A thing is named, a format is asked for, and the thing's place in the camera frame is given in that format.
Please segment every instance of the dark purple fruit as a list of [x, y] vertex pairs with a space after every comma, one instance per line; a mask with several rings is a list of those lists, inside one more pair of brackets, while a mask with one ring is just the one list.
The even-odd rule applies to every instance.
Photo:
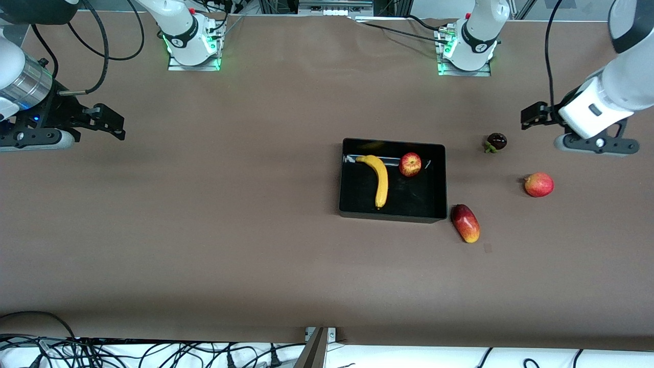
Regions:
[[486, 153], [496, 153], [506, 147], [506, 136], [502, 133], [493, 133], [486, 138]]

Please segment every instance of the brown table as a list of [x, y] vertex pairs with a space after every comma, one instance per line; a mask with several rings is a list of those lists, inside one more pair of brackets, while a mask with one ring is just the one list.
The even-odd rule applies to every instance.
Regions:
[[[132, 52], [133, 15], [102, 17], [111, 54]], [[68, 151], [0, 156], [1, 311], [49, 310], [98, 337], [298, 340], [335, 325], [366, 344], [654, 343], [654, 110], [632, 119], [642, 148], [622, 159], [560, 152], [560, 128], [520, 131], [520, 110], [548, 96], [545, 23], [509, 22], [485, 79], [439, 77], [432, 43], [340, 17], [248, 17], [222, 71], [168, 72], [143, 18], [143, 53], [80, 98], [123, 114], [126, 141], [84, 131]], [[75, 24], [100, 47], [89, 14]], [[606, 28], [555, 24], [557, 98], [613, 58]], [[95, 83], [101, 58], [65, 26], [42, 33], [64, 85]], [[32, 35], [25, 49], [46, 56]], [[495, 131], [509, 145], [485, 155]], [[340, 217], [345, 137], [444, 144], [449, 201], [473, 209], [479, 242], [448, 221]], [[546, 198], [517, 182], [537, 171], [556, 181]]]

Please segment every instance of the black tray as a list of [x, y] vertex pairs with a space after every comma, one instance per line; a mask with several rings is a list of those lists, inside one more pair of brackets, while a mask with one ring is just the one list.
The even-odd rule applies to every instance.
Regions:
[[[422, 169], [413, 177], [400, 173], [400, 159], [417, 153]], [[375, 207], [377, 176], [357, 156], [375, 155], [388, 170], [388, 199]], [[343, 217], [434, 223], [447, 218], [445, 147], [424, 143], [345, 138], [339, 209]]]

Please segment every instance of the yellow banana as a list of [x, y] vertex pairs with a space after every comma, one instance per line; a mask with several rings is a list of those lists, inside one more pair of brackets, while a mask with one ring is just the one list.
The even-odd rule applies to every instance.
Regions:
[[377, 209], [382, 208], [386, 204], [386, 198], [388, 197], [388, 171], [386, 171], [386, 166], [384, 162], [377, 156], [368, 155], [363, 157], [357, 157], [357, 162], [363, 162], [367, 164], [377, 174], [377, 195], [375, 195], [375, 207]]

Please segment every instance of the red apple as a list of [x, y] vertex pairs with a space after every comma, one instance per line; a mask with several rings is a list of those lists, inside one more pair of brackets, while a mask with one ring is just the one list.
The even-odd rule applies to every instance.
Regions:
[[554, 191], [554, 180], [544, 172], [537, 172], [525, 179], [525, 191], [533, 197], [544, 197]]
[[475, 214], [465, 204], [454, 206], [452, 209], [452, 222], [466, 243], [474, 243], [479, 240], [481, 228], [479, 228]]
[[415, 153], [407, 153], [402, 156], [400, 160], [400, 172], [406, 177], [411, 177], [417, 175], [422, 168], [422, 161], [420, 161], [420, 156]]

